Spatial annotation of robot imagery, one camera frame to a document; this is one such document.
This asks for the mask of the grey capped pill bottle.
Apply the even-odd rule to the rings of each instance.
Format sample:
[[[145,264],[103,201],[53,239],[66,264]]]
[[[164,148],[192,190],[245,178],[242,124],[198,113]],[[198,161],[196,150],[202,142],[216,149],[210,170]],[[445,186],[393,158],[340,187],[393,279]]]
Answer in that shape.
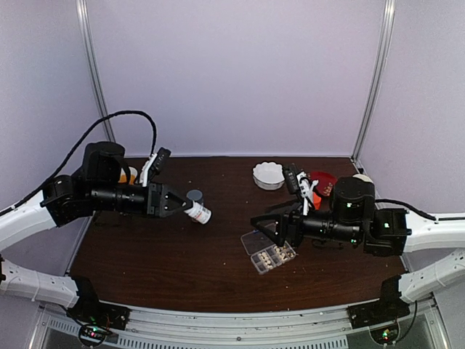
[[[189,190],[186,194],[186,197],[192,201],[196,201],[199,204],[203,205],[203,192],[197,189]]]

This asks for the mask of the orange pill bottle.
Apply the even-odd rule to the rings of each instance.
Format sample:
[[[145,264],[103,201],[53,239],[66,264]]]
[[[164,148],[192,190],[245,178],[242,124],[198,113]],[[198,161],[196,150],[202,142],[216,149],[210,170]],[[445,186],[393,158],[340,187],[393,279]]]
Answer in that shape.
[[[322,201],[322,198],[319,197],[318,194],[313,193],[312,202],[313,202],[313,206],[315,207],[316,210],[320,209],[321,201]]]

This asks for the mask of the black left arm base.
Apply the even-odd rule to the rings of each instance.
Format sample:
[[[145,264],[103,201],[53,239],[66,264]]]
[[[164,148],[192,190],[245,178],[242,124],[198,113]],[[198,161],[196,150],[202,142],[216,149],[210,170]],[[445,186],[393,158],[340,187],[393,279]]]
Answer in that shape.
[[[113,329],[125,330],[130,309],[122,305],[101,302],[91,281],[82,276],[72,276],[78,300],[65,308],[68,317],[78,324],[78,340],[85,348],[95,348],[114,335]]]

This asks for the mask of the red floral plate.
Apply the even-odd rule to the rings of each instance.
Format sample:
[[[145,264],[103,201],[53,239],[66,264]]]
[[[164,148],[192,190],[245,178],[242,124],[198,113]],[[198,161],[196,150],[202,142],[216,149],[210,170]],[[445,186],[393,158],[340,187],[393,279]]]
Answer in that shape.
[[[337,178],[330,173],[313,171],[309,173],[311,180],[317,180],[318,184],[315,186],[314,192],[321,197],[327,198],[331,195],[333,187],[336,184]]]

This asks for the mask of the clear plastic pill organizer box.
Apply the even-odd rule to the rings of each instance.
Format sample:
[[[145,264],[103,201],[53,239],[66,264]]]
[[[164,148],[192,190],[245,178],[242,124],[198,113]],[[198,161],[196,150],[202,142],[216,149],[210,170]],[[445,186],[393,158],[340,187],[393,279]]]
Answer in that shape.
[[[259,275],[264,275],[296,257],[294,249],[287,242],[278,246],[258,230],[242,235],[240,240]]]

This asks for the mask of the cream ribbed mug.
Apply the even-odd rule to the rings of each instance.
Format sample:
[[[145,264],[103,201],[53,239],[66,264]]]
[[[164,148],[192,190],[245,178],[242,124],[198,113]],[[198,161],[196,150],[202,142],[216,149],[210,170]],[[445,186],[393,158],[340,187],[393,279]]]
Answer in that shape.
[[[354,174],[353,177],[354,177],[354,178],[357,178],[357,179],[359,179],[359,180],[362,180],[362,181],[364,181],[364,182],[371,182],[371,183],[373,183],[372,179],[371,179],[369,176],[365,175],[365,174]]]

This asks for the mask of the white scalloped ceramic bowl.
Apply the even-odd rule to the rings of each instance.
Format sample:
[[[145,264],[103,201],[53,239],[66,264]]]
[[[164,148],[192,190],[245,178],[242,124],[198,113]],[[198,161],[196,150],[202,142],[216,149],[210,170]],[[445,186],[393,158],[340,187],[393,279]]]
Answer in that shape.
[[[284,184],[283,166],[275,162],[262,162],[253,170],[255,184],[263,190],[277,190]]]

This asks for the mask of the aluminium front rail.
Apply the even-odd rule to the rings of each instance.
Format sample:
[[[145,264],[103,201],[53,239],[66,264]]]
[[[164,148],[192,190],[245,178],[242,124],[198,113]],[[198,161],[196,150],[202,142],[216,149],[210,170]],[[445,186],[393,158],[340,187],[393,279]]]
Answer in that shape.
[[[128,306],[125,330],[112,329],[96,348],[453,348],[433,296],[392,323],[355,329],[347,305],[264,313],[195,313]],[[40,305],[26,348],[84,348],[78,324]],[[395,345],[378,344],[375,329],[400,325]]]

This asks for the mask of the aluminium frame post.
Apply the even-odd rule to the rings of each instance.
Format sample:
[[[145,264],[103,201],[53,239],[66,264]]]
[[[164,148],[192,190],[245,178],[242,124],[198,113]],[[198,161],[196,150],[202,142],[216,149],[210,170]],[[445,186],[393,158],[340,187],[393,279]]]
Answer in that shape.
[[[89,75],[97,105],[98,115],[102,119],[108,115],[107,103],[102,88],[102,82],[98,71],[97,58],[92,40],[92,29],[89,20],[89,9],[86,0],[76,0],[78,24],[84,44],[84,52],[89,69]]]
[[[379,43],[376,51],[376,59],[373,68],[368,97],[363,111],[362,122],[359,128],[358,136],[351,155],[352,161],[359,166],[363,146],[368,136],[368,130],[373,118],[376,107],[376,101],[381,88],[381,81],[387,64],[389,49],[392,43],[392,34],[395,26],[396,1],[386,0],[380,27]]]

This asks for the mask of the small white capped bottle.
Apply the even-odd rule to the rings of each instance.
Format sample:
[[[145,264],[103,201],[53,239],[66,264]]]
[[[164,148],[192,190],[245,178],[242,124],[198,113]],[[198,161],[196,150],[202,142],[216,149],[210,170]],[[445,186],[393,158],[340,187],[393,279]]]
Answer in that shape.
[[[205,225],[211,219],[211,211],[199,204],[197,201],[192,202],[192,207],[185,210],[185,213],[194,221]]]

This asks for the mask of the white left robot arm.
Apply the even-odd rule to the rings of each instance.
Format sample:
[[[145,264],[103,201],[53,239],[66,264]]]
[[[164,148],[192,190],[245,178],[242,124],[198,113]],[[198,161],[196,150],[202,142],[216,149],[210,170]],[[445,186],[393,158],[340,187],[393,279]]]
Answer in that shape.
[[[124,154],[124,147],[117,143],[88,144],[82,165],[72,175],[52,175],[37,193],[1,216],[1,248],[97,211],[155,218],[178,212],[195,216],[197,203],[166,185],[149,181],[160,172],[170,155],[168,150],[162,148],[149,158],[140,184],[130,183]],[[88,279],[40,273],[6,259],[1,259],[1,293],[76,308],[89,323],[97,323],[105,315]]]

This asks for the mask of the left aluminium frame post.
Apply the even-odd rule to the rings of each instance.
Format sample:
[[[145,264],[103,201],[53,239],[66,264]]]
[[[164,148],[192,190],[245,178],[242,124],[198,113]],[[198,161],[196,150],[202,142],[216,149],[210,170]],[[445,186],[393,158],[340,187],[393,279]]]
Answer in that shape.
[[[84,52],[89,69],[89,75],[97,105],[98,115],[102,119],[108,115],[107,103],[102,88],[102,82],[98,71],[97,58],[92,40],[92,29],[89,20],[89,9],[86,0],[76,0],[78,24],[84,44]]]

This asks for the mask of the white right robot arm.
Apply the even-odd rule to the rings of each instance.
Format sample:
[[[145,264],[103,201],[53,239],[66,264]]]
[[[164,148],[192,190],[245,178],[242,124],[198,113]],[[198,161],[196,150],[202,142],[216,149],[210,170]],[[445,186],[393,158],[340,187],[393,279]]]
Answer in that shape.
[[[373,181],[356,174],[336,181],[326,212],[303,203],[276,206],[251,218],[251,225],[278,246],[298,247],[309,238],[362,246],[366,254],[376,257],[453,248],[454,253],[438,262],[383,282],[372,313],[377,320],[387,321],[400,303],[413,303],[464,276],[464,215],[427,214],[391,199],[386,201],[387,208],[378,209],[379,202]]]

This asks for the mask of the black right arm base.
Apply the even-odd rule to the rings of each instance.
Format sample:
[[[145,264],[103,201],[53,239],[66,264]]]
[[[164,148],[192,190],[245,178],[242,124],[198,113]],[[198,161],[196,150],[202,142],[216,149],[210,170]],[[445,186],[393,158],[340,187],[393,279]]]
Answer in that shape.
[[[394,321],[410,314],[410,305],[401,300],[400,279],[401,276],[393,276],[383,281],[378,300],[347,308],[353,329]]]

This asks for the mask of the right aluminium frame post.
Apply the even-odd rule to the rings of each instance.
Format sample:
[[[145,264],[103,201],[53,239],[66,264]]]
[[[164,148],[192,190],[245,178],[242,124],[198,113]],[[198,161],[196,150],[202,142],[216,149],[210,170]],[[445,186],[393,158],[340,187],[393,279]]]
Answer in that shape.
[[[386,0],[380,27],[379,43],[376,51],[376,59],[373,68],[368,97],[363,111],[362,122],[359,128],[358,136],[351,155],[352,161],[359,166],[363,146],[368,136],[368,130],[373,118],[376,107],[376,101],[381,88],[381,81],[387,64],[389,49],[392,43],[392,34],[395,26],[396,1]]]

